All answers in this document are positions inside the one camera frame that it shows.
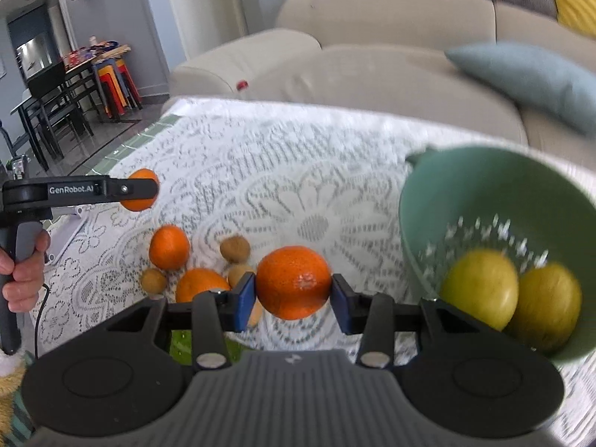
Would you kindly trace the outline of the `left hand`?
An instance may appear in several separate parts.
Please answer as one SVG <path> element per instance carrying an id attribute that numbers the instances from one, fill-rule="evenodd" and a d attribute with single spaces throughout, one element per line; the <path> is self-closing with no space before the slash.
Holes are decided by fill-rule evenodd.
<path id="1" fill-rule="evenodd" d="M 1 250 L 1 275 L 13 277 L 13 280 L 4 286 L 2 295 L 13 313 L 28 313 L 37 303 L 38 294 L 44 284 L 44 254 L 50 243 L 50 235 L 47 231 L 41 230 L 35 242 L 33 255 L 19 264 L 15 264 L 9 255 Z"/>

